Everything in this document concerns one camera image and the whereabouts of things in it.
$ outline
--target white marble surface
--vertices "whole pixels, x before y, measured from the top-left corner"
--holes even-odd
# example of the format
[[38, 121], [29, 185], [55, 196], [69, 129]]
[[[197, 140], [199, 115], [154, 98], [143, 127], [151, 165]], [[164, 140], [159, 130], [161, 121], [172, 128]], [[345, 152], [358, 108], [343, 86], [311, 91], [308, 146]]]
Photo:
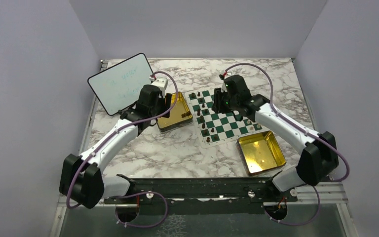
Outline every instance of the white marble surface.
[[[112, 66], [121, 60], [111, 60]], [[221, 86], [219, 74], [235, 63], [249, 62], [264, 68], [274, 84], [274, 104], [284, 113], [305, 126], [312, 127], [309, 113], [291, 59], [150, 59], [153, 71], [170, 73], [181, 92]], [[252, 94], [269, 97], [265, 76], [253, 67], [241, 66], [231, 70], [246, 79]], [[167, 92], [174, 92], [172, 83]], [[108, 116], [101, 105], [94, 116], [89, 147], [101, 139], [118, 120]], [[246, 172], [236, 150], [235, 142], [208, 149], [200, 146], [188, 125], [165, 134], [157, 128], [147, 128], [139, 137], [118, 153], [104, 171], [104, 176], [124, 174], [135, 178], [245, 177]], [[277, 141], [288, 165], [298, 162], [300, 155], [284, 140]], [[263, 174], [271, 176], [278, 170]]]

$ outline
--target chess board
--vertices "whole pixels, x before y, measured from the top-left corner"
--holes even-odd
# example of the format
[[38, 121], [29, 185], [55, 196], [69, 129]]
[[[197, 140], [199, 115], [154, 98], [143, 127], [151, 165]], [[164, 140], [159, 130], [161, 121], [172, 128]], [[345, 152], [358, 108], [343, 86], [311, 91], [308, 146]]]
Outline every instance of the chess board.
[[[201, 147], [208, 148], [236, 141], [239, 137], [265, 131], [265, 128], [247, 118], [243, 118], [242, 121], [236, 121], [231, 113], [214, 113], [211, 110], [214, 101], [214, 88], [185, 93], [185, 100], [193, 115], [193, 124], [200, 139]], [[198, 109], [201, 109], [199, 116], [197, 115]]]

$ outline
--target white arm segment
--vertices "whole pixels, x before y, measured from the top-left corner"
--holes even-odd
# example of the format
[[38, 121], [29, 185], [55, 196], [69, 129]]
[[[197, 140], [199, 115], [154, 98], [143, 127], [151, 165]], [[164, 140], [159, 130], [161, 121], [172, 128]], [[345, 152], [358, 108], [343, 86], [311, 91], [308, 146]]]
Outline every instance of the white arm segment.
[[284, 192], [290, 188], [304, 184], [304, 181], [299, 177], [296, 168], [293, 166], [277, 174], [272, 179], [272, 183], [280, 192]]
[[[280, 110], [278, 110], [280, 114], [282, 114], [284, 117], [288, 118], [293, 123], [297, 124], [299, 127], [304, 128], [306, 131], [308, 131], [311, 134], [318, 135], [318, 132], [309, 128], [306, 128], [305, 126], [301, 125], [294, 119], [290, 118]], [[255, 113], [255, 122], [264, 125], [265, 127], [269, 128], [271, 131], [275, 132], [278, 136], [280, 136], [282, 139], [287, 141], [291, 146], [296, 149], [296, 151], [301, 154], [303, 152], [303, 149], [306, 147], [306, 143], [312, 143], [314, 142], [314, 139], [306, 136], [302, 133], [300, 133], [297, 129], [289, 125], [287, 122], [282, 120], [280, 117], [278, 117], [274, 111], [271, 108], [271, 105], [269, 103], [266, 103], [262, 105], [259, 109], [259, 111], [256, 111]]]
[[[110, 134], [115, 132], [116, 129], [129, 123], [131, 122], [126, 119], [119, 119], [111, 131], [109, 131], [97, 144], [80, 154], [82, 156], [81, 159], [85, 160], [91, 153], [93, 153], [95, 148], [97, 148], [100, 144], [103, 143], [103, 141], [106, 140]], [[118, 152], [123, 149], [125, 145], [127, 145], [127, 143], [136, 138], [137, 135], [138, 129], [135, 125], [123, 129], [120, 131], [120, 133], [117, 133], [109, 141], [107, 141], [103, 147], [95, 153], [95, 156], [88, 161], [88, 163], [96, 163], [100, 168], [101, 173], [103, 173], [108, 163], [115, 157], [115, 155], [117, 155]]]
[[[296, 125], [298, 125], [299, 127], [305, 129], [307, 132], [318, 136], [317, 131], [301, 125], [294, 119], [282, 113], [280, 110], [278, 110], [278, 112], [282, 114], [284, 117], [288, 118], [293, 123], [295, 123]], [[300, 133], [297, 129], [295, 129], [287, 122], [282, 120], [281, 117], [278, 117], [272, 110], [271, 105], [269, 103], [262, 105], [259, 111], [256, 111], [255, 122], [264, 125], [271, 131], [275, 132], [282, 139], [284, 139], [291, 146], [293, 146], [299, 154], [303, 152], [303, 149], [306, 147], [305, 144], [307, 142], [314, 142], [313, 138], [306, 136], [303, 133]], [[299, 185], [304, 184], [304, 181], [301, 180], [301, 178], [297, 174], [297, 170], [295, 167], [291, 167], [277, 174], [273, 178], [272, 182], [276, 186], [276, 188], [281, 192], [284, 192], [292, 187], [297, 187]]]

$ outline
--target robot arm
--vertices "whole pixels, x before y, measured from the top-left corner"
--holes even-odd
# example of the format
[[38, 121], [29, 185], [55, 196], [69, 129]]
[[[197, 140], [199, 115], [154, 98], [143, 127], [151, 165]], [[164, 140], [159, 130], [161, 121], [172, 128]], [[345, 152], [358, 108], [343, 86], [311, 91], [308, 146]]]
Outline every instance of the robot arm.
[[[277, 195], [279, 192], [302, 184], [315, 186], [339, 164], [338, 156], [334, 152], [307, 135], [315, 135], [336, 147], [335, 138], [331, 133], [320, 134], [301, 125], [278, 109], [276, 109], [278, 112], [276, 114], [267, 98], [262, 95], [251, 95], [244, 78], [240, 75], [224, 79], [223, 86], [215, 89], [212, 109], [215, 113], [233, 113], [236, 120], [247, 117], [268, 127], [293, 146], [301, 155], [296, 167], [284, 170], [270, 180], [268, 183], [270, 195]], [[306, 133], [300, 133], [293, 127], [293, 124], [304, 128]]]
[[[172, 95], [165, 94], [167, 85], [168, 80], [164, 78], [157, 78], [151, 84], [144, 85], [135, 108], [121, 111], [120, 119], [109, 133], [79, 156], [70, 154], [65, 158], [59, 186], [60, 193], [68, 195], [71, 182], [85, 161], [85, 166], [73, 184], [72, 199], [87, 208], [92, 208], [101, 198], [123, 196], [127, 193], [130, 187], [127, 177], [119, 175], [103, 178], [102, 173], [124, 146], [151, 125], [150, 118], [158, 116], [170, 108]], [[148, 120], [130, 125], [130, 123], [142, 119]]]

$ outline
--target purple cable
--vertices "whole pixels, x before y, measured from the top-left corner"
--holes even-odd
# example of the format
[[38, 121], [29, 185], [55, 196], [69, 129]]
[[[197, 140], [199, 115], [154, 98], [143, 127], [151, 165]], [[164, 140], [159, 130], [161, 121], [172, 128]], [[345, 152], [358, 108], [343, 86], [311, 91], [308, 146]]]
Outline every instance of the purple cable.
[[308, 223], [314, 221], [314, 219], [316, 219], [316, 217], [319, 215], [319, 212], [320, 212], [320, 196], [319, 196], [317, 189], [314, 186], [311, 186], [311, 187], [314, 189], [314, 191], [316, 192], [316, 195], [317, 195], [317, 210], [316, 210], [316, 213], [314, 214], [314, 216], [310, 220], [302, 222], [302, 223], [288, 223], [288, 222], [284, 222], [284, 221], [275, 220], [274, 218], [272, 218], [268, 214], [267, 211], [265, 211], [265, 214], [267, 214], [267, 216], [269, 217], [270, 220], [272, 220], [278, 224], [285, 225], [285, 226], [304, 226], [304, 225], [307, 225]]
[[[310, 136], [310, 137], [314, 138], [315, 140], [317, 140], [317, 141], [323, 143], [325, 146], [327, 146], [329, 149], [331, 149], [333, 152], [335, 152], [336, 155], [338, 155], [338, 156], [342, 159], [343, 163], [345, 163], [346, 173], [345, 173], [345, 175], [344, 175], [342, 178], [340, 178], [340, 179], [336, 179], [336, 180], [332, 180], [332, 182], [340, 182], [340, 181], [345, 180], [345, 179], [349, 176], [349, 164], [348, 164], [348, 162], [346, 161], [345, 157], [343, 157], [343, 155], [342, 155], [337, 149], [335, 149], [333, 146], [331, 146], [329, 143], [327, 143], [326, 141], [324, 141], [324, 140], [321, 139], [320, 137], [315, 136], [315, 135], [313, 135], [313, 134], [311, 134], [311, 133], [308, 133], [308, 132], [307, 132], [306, 130], [304, 130], [303, 128], [297, 126], [295, 123], [293, 123], [292, 121], [290, 121], [288, 118], [286, 118], [285, 116], [283, 116], [282, 114], [280, 114], [280, 113], [278, 112], [278, 110], [274, 107], [274, 103], [273, 103], [274, 85], [272, 84], [271, 77], [268, 75], [268, 73], [265, 72], [264, 69], [260, 68], [259, 66], [255, 65], [255, 64], [252, 64], [252, 63], [237, 63], [237, 64], [235, 64], [235, 65], [232, 65], [232, 66], [228, 67], [228, 68], [225, 70], [225, 73], [227, 73], [228, 70], [230, 70], [230, 69], [232, 69], [232, 68], [234, 68], [234, 67], [242, 66], [242, 65], [252, 66], [252, 67], [254, 67], [254, 68], [259, 69], [259, 71], [261, 71], [262, 73], [265, 74], [266, 78], [267, 78], [268, 81], [269, 81], [269, 85], [270, 85], [270, 87], [271, 87], [271, 95], [270, 95], [270, 98], [269, 98], [269, 104], [270, 104], [270, 106], [271, 106], [271, 109], [274, 111], [274, 113], [275, 113], [277, 116], [280, 116], [280, 118], [282, 118], [282, 119], [283, 119], [284, 121], [286, 121], [289, 125], [291, 125], [291, 126], [294, 127], [295, 129], [297, 129], [299, 132], [302, 132], [302, 133], [304, 133], [305, 135]], [[316, 211], [316, 213], [314, 214], [314, 216], [313, 216], [310, 220], [308, 220], [308, 221], [306, 221], [306, 222], [303, 222], [303, 223], [299, 223], [299, 224], [286, 223], [286, 222], [281, 222], [281, 221], [279, 222], [280, 224], [287, 225], [287, 226], [302, 226], [302, 225], [306, 225], [306, 224], [308, 224], [308, 223], [314, 221], [314, 219], [316, 219], [317, 215], [318, 215], [319, 212], [320, 212], [320, 196], [319, 196], [319, 193], [318, 193], [317, 189], [316, 189], [315, 187], [313, 187], [313, 188], [314, 188], [314, 190], [316, 191], [316, 195], [317, 195], [317, 211]]]
[[165, 203], [165, 214], [163, 214], [162, 219], [160, 221], [158, 221], [157, 223], [152, 224], [152, 225], [148, 225], [148, 226], [134, 225], [134, 224], [129, 224], [128, 222], [124, 223], [124, 222], [120, 221], [120, 219], [118, 218], [117, 210], [115, 210], [115, 217], [117, 218], [117, 224], [121, 223], [124, 225], [124, 227], [131, 226], [131, 227], [136, 227], [136, 228], [147, 229], [147, 228], [152, 228], [152, 227], [158, 226], [166, 220], [166, 216], [168, 215], [168, 202], [166, 201], [166, 198], [164, 196], [162, 196], [162, 194], [160, 194], [160, 193], [157, 193], [157, 192], [141, 192], [138, 194], [132, 194], [132, 195], [122, 196], [122, 197], [117, 197], [117, 198], [132, 198], [132, 197], [140, 196], [140, 195], [144, 195], [144, 194], [155, 194], [155, 195], [158, 195], [163, 200], [163, 202]]
[[277, 116], [279, 116], [280, 118], [282, 118], [282, 120], [286, 121], [289, 125], [291, 125], [295, 129], [297, 129], [299, 132], [301, 132], [301, 133], [303, 133], [303, 134], [305, 134], [305, 135], [307, 135], [309, 137], [312, 137], [313, 139], [315, 139], [315, 140], [323, 143], [325, 146], [327, 146], [329, 149], [331, 149], [333, 152], [335, 152], [336, 155], [338, 155], [342, 159], [342, 161], [343, 161], [343, 163], [345, 164], [345, 167], [346, 167], [346, 173], [345, 173], [345, 175], [342, 178], [336, 179], [336, 180], [332, 180], [332, 182], [341, 182], [341, 181], [345, 180], [349, 176], [349, 163], [346, 161], [345, 157], [343, 157], [343, 155], [337, 149], [335, 149], [333, 146], [331, 146], [329, 143], [327, 143], [326, 141], [324, 141], [320, 137], [315, 136], [314, 134], [311, 134], [311, 133], [307, 132], [306, 130], [304, 130], [303, 128], [297, 126], [295, 123], [293, 123], [292, 121], [290, 121], [288, 118], [286, 118], [285, 116], [283, 116], [282, 114], [280, 114], [278, 112], [278, 110], [274, 107], [274, 103], [273, 103], [274, 86], [272, 84], [271, 77], [268, 75], [268, 73], [265, 72], [264, 69], [260, 68], [259, 66], [255, 65], [255, 64], [252, 64], [252, 63], [237, 63], [237, 64], [235, 64], [233, 66], [228, 67], [225, 70], [225, 72], [227, 73], [228, 70], [230, 70], [230, 69], [232, 69], [232, 68], [234, 68], [236, 66], [241, 66], [241, 65], [255, 67], [255, 68], [259, 69], [261, 72], [263, 72], [265, 74], [266, 78], [269, 81], [269, 85], [271, 87], [271, 95], [270, 95], [270, 98], [269, 98], [269, 100], [270, 100], [269, 104], [271, 105], [272, 110], [274, 111], [275, 114], [277, 114]]
[[[174, 87], [175, 87], [175, 93], [178, 94], [178, 87], [176, 85], [176, 82], [175, 80], [172, 78], [171, 75], [169, 75], [168, 73], [166, 72], [162, 72], [162, 71], [157, 71], [157, 72], [154, 72], [152, 74], [152, 76], [154, 76], [155, 74], [164, 74], [166, 76], [168, 76], [172, 83], [174, 84]], [[115, 132], [111, 133], [92, 153], [97, 153], [114, 135], [120, 133], [120, 131], [122, 131], [123, 129], [127, 128], [127, 127], [130, 127], [132, 125], [136, 125], [136, 124], [139, 124], [139, 123], [142, 123], [142, 122], [147, 122], [147, 121], [150, 121], [152, 119], [157, 119], [159, 117], [162, 117], [164, 116], [165, 114], [167, 114], [169, 111], [171, 111], [171, 109], [175, 106], [176, 102], [177, 102], [177, 96], [175, 96], [175, 100], [174, 100], [174, 103], [172, 103], [171, 107], [169, 107], [169, 109], [167, 109], [165, 112], [157, 115], [157, 116], [154, 116], [152, 118], [145, 118], [145, 119], [142, 119], [142, 120], [138, 120], [138, 121], [135, 121], [135, 122], [131, 122], [131, 123], [128, 123], [120, 128], [118, 128], [117, 130], [115, 130]], [[71, 206], [71, 196], [72, 196], [72, 190], [73, 190], [73, 186], [76, 182], [76, 179], [78, 178], [79, 174], [80, 174], [80, 171], [85, 167], [85, 165], [88, 163], [88, 161], [93, 157], [92, 156], [92, 153], [91, 155], [89, 155], [83, 162], [82, 164], [80, 164], [79, 168], [77, 169], [75, 175], [73, 176], [73, 179], [71, 181], [71, 184], [69, 186], [69, 189], [68, 189], [68, 194], [66, 195], [66, 207], [68, 209], [74, 209], [74, 208], [77, 208], [78, 206], [80, 206], [80, 204], [76, 204], [74, 206]]]

